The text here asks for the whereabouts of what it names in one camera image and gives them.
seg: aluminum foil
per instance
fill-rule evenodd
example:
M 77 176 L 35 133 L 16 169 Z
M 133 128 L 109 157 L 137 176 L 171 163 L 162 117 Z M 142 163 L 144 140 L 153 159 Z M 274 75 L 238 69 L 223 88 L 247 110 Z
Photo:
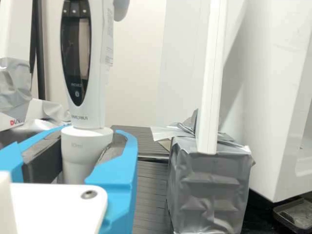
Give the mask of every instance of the aluminum foil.
M 0 112 L 7 112 L 32 99 L 28 61 L 0 58 Z
M 167 202 L 176 234 L 239 234 L 254 160 L 250 149 L 219 134 L 217 154 L 197 152 L 194 137 L 174 137 Z

